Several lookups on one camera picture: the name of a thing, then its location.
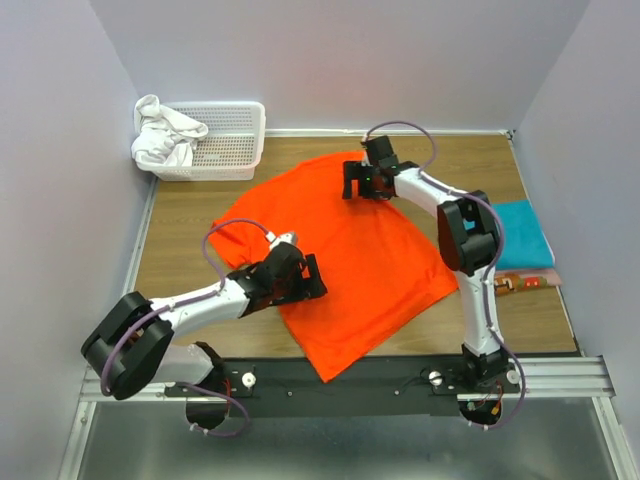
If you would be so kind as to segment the orange t shirt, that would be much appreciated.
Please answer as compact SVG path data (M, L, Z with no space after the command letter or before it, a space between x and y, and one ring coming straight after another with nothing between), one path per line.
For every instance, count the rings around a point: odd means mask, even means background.
M391 203L343 199L343 164L362 157L313 158L252 188L210 238L232 269L265 258L264 228L295 232L299 249L315 255L327 294L279 311L323 382L458 288L437 248Z

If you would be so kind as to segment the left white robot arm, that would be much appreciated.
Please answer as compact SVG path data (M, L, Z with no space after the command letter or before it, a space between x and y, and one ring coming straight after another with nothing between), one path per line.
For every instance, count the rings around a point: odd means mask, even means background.
M316 257L280 242L263 260L234 270L211 286L155 300L138 291L125 294L85 340L81 354L99 376L101 393L117 400L138 394L150 383L180 381L209 395L221 385L220 368L197 346L188 373L172 376L169 350L174 338L210 323L327 293Z

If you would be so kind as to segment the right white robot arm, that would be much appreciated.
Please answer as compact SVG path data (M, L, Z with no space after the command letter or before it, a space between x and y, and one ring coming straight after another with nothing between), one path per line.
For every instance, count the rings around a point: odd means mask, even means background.
M494 278L504 248L502 226L486 193L449 186L402 162L390 138L364 136L364 157L343 164L343 199L408 200L437 221L440 256L458 282L465 319L459 378L480 392L509 369L497 318Z

